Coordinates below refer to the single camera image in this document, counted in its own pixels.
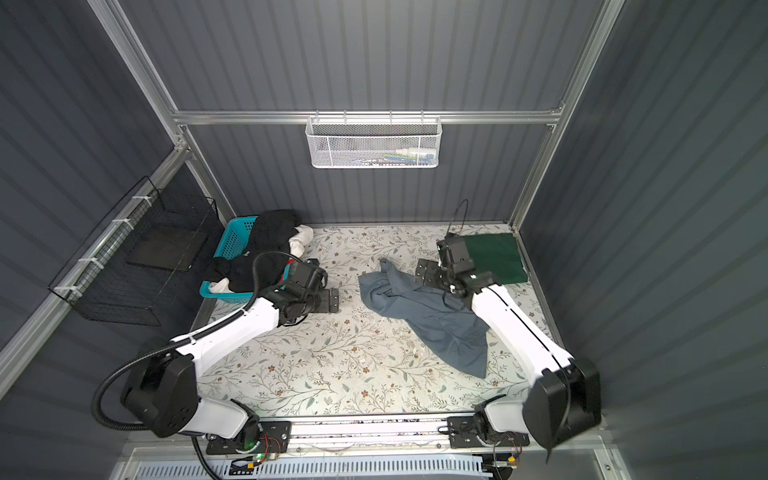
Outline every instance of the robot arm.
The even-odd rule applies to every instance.
[[[440,262],[421,259],[416,278],[463,298],[515,356],[531,384],[523,402],[499,396],[476,406],[479,435],[493,439],[504,432],[530,433],[551,450],[599,424],[600,376],[594,364],[574,360],[523,313],[490,272],[477,271],[462,237],[448,234],[437,247]]]
[[[258,415],[234,400],[199,396],[197,379],[254,337],[278,326],[297,325],[310,313],[338,312],[339,291],[326,289],[326,281],[325,271],[315,263],[299,261],[287,280],[254,294],[256,298],[243,308],[173,338],[170,345],[152,339],[139,351],[137,358],[144,359],[121,367],[130,368],[121,403],[161,438],[178,432],[209,433],[231,439],[230,446],[238,452],[252,451],[260,437]],[[100,386],[97,396],[108,383]],[[100,401],[94,397],[97,405]],[[103,425],[122,427],[103,414],[94,416]]]
[[[472,297],[472,311],[493,329],[515,356],[533,386],[541,372],[571,364],[571,354],[546,336],[501,285],[490,285]]]

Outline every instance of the gray wall panel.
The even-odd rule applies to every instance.
[[[91,229],[173,145],[86,2],[0,2],[0,31],[4,346]],[[188,171],[177,178],[199,192]],[[140,343],[180,331],[69,314],[0,402],[0,477],[107,478],[125,434],[90,417],[91,395]],[[116,393],[106,400],[117,412]]]
[[[294,208],[310,223],[506,220],[544,137],[544,125],[444,127],[437,168],[312,167],[304,128],[191,128],[238,215]]]
[[[5,345],[59,268],[172,144],[83,2],[0,2]]]
[[[522,227],[640,480],[764,471],[767,16],[628,2]]]
[[[123,2],[183,110],[556,108],[600,2]]]
[[[164,134],[160,125],[157,129]],[[185,167],[166,188],[181,194],[200,192]],[[176,318],[176,323],[150,327],[92,322],[69,313],[0,401],[5,440],[0,478],[107,478],[126,433],[105,429],[92,419],[93,392],[144,341],[176,336],[193,320],[181,311]],[[104,397],[105,411],[112,418],[134,421],[119,405],[118,392],[113,388]],[[45,452],[46,462],[39,461],[40,452]]]

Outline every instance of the green cloth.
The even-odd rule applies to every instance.
[[[464,237],[478,271],[490,271],[504,285],[528,281],[518,244],[511,233],[485,233]]]

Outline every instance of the floral work surface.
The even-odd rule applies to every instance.
[[[507,232],[501,224],[470,225],[462,234]],[[500,393],[522,397],[528,383],[493,332],[488,374],[480,379],[446,365],[405,320],[379,316],[362,304],[358,275],[379,271],[382,257],[413,273],[419,258],[437,260],[435,241],[444,234],[439,225],[316,230],[304,257],[320,260],[329,287],[340,291],[340,311],[313,314],[296,327],[250,340],[198,379],[200,393],[237,399],[261,416],[450,412]],[[507,289],[550,335],[531,284]],[[219,301],[211,319],[239,307]]]

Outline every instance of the white bottle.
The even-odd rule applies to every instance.
[[[398,148],[395,152],[398,155],[437,155],[436,148],[423,147]]]

